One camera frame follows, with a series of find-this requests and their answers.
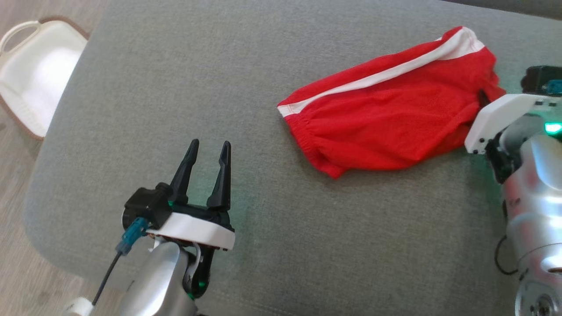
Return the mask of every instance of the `green light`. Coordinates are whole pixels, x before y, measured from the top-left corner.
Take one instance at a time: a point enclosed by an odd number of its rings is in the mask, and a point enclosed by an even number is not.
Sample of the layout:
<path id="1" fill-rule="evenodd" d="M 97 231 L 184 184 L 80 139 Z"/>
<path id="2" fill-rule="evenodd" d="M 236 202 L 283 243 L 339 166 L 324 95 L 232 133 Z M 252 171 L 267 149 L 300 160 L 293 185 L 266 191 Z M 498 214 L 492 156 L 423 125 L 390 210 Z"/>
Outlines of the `green light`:
<path id="1" fill-rule="evenodd" d="M 556 134 L 562 130 L 560 123 L 545 123 L 545 131 L 547 134 Z"/>

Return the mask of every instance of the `folded red cloth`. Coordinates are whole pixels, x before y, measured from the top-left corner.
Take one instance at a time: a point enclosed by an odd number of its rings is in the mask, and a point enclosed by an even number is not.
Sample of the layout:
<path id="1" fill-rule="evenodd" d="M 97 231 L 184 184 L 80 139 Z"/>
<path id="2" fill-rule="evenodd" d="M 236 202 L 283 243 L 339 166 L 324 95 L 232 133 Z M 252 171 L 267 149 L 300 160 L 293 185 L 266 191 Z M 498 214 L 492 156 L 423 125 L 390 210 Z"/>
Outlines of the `folded red cloth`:
<path id="1" fill-rule="evenodd" d="M 505 91 L 495 56 L 463 26 L 293 92 L 277 109 L 314 167 L 396 170 L 463 145 L 480 107 Z"/>

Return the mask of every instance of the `gray ottoman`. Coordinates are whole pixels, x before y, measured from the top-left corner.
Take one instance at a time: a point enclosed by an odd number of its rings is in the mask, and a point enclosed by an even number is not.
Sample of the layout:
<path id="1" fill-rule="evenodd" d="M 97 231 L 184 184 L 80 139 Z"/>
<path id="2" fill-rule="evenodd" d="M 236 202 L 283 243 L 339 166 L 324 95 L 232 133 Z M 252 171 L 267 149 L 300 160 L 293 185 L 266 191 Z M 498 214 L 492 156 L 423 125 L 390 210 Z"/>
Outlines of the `gray ottoman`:
<path id="1" fill-rule="evenodd" d="M 458 150 L 337 181 L 304 158 L 276 110 L 295 89 L 380 55 L 473 29 L 518 92 L 562 64 L 562 23 L 430 0 L 114 0 L 72 75 L 25 206 L 50 262 L 99 282 L 124 202 L 169 182 L 201 140 L 189 196 L 204 204 L 232 143 L 233 251 L 215 256 L 210 315 L 510 315 L 516 277 L 493 249 L 505 223 L 482 157 Z M 141 240 L 110 286 L 146 259 Z M 513 264 L 506 256 L 507 264 Z"/>

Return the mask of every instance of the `white trim on red fabric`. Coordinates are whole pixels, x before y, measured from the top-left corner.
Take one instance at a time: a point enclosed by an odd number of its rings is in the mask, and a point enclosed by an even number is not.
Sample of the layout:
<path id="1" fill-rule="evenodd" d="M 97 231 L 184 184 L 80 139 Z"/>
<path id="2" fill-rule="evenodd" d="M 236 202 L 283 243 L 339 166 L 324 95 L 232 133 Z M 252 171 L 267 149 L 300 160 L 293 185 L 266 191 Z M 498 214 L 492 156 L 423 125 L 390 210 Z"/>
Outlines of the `white trim on red fabric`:
<path id="1" fill-rule="evenodd" d="M 286 105 L 280 105 L 277 107 L 277 109 L 279 110 L 281 115 L 283 115 L 283 117 L 292 114 L 298 114 L 307 105 L 324 96 L 371 87 L 372 85 L 385 82 L 416 68 L 425 66 L 432 61 L 449 60 L 463 57 L 470 53 L 478 52 L 482 48 L 484 48 L 484 44 L 476 38 L 474 32 L 469 28 L 463 27 L 457 33 L 455 33 L 455 35 L 451 36 L 450 39 L 444 42 L 443 45 L 415 59 L 381 71 L 379 73 L 367 76 L 365 78 L 361 78 L 359 80 L 324 91 L 306 100 Z"/>

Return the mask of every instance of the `basket handle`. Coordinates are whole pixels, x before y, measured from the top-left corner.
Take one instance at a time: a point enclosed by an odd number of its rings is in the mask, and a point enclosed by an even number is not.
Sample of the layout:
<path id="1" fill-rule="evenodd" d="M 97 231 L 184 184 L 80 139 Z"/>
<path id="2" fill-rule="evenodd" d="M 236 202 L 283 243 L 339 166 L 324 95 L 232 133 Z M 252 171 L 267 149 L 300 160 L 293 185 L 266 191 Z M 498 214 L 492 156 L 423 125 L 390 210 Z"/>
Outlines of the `basket handle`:
<path id="1" fill-rule="evenodd" d="M 39 21 L 28 21 L 28 22 L 23 22 L 21 24 L 18 24 L 16 26 L 14 26 L 11 30 L 8 31 L 8 33 L 6 33 L 6 35 L 4 35 L 4 37 L 2 37 L 2 39 L 0 39 L 0 55 L 4 54 L 4 53 L 9 53 L 11 51 L 15 51 L 18 47 L 20 47 L 23 43 L 27 42 L 32 36 L 36 35 L 37 32 L 39 32 L 39 28 L 41 27 L 41 23 L 39 23 Z M 23 29 L 27 29 L 27 28 L 36 28 L 35 32 L 33 32 L 31 35 L 29 35 L 27 38 L 25 38 L 24 40 L 22 40 L 18 45 L 16 45 L 16 47 L 12 48 L 11 50 L 9 50 L 8 52 L 6 52 L 4 50 L 4 48 L 6 48 L 6 44 L 8 43 L 8 41 L 19 31 L 23 30 Z"/>

